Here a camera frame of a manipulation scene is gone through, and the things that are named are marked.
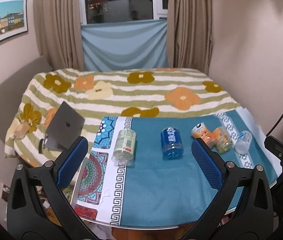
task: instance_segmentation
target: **bed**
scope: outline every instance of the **bed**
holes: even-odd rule
[[[109,73],[63,69],[39,73],[28,84],[21,101],[6,134],[5,155],[19,155],[34,167],[55,160],[60,154],[45,148],[41,139],[63,101],[85,118],[81,135],[87,138],[90,149],[96,133],[105,129],[101,123],[105,116],[183,118],[239,106],[205,74],[193,69],[167,68]],[[14,131],[23,120],[30,124],[30,129],[24,138],[17,139]]]

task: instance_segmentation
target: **plastic bottle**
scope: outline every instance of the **plastic bottle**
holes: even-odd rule
[[[164,160],[173,160],[182,157],[184,148],[179,130],[176,127],[167,127],[160,133]]]
[[[212,148],[216,144],[214,135],[207,129],[203,122],[196,125],[192,129],[191,134],[194,138],[202,138],[209,148]]]
[[[116,140],[112,160],[128,163],[134,160],[136,133],[133,130],[120,130]]]
[[[248,152],[250,144],[252,140],[252,135],[248,131],[242,131],[237,139],[235,144],[235,151],[240,154],[244,155]]]
[[[216,148],[220,154],[230,150],[232,147],[232,141],[224,127],[216,128],[212,134],[216,139]]]

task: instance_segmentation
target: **framed picture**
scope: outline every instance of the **framed picture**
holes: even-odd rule
[[[0,41],[28,31],[27,0],[0,0]]]

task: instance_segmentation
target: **electrical outlet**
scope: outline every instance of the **electrical outlet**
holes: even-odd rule
[[[0,197],[6,202],[8,202],[9,191],[10,188],[3,184]]]

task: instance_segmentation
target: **mandala pattern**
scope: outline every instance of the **mandala pattern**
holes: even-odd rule
[[[86,164],[78,200],[98,205],[102,195],[108,153],[92,151]]]
[[[77,213],[77,215],[79,215],[81,218],[96,220],[97,217],[96,209],[76,205],[74,210]]]
[[[104,117],[99,125],[93,147],[99,149],[109,149],[111,147],[117,117]]]

